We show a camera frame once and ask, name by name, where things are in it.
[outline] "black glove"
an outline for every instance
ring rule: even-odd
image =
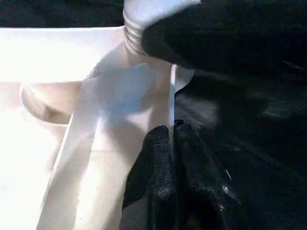
[[[168,129],[150,131],[126,183],[121,230],[175,230],[177,185]]]
[[[189,125],[150,131],[128,175],[121,230],[249,229],[240,200]]]
[[[307,82],[307,1],[204,0],[148,27],[142,46],[185,68]]]

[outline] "white plastic container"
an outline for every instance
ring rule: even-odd
[[[33,83],[37,99],[71,115],[82,81],[123,40],[123,26],[0,28],[0,81]]]
[[[37,230],[118,230],[126,177],[146,133],[159,125],[172,130],[176,74],[188,79],[192,71],[120,70],[130,67],[124,49],[110,52],[82,85]],[[123,88],[132,82],[133,90]]]

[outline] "white surface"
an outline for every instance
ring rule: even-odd
[[[61,137],[24,109],[19,83],[0,83],[0,229],[35,229]]]
[[[121,44],[84,82],[37,230],[118,230],[126,176],[146,133],[174,121],[170,64],[154,74],[148,69],[153,63],[141,71],[115,70],[129,67],[128,60]],[[123,89],[131,82],[139,87]]]
[[[82,81],[123,41],[123,28],[0,28],[0,81]]]

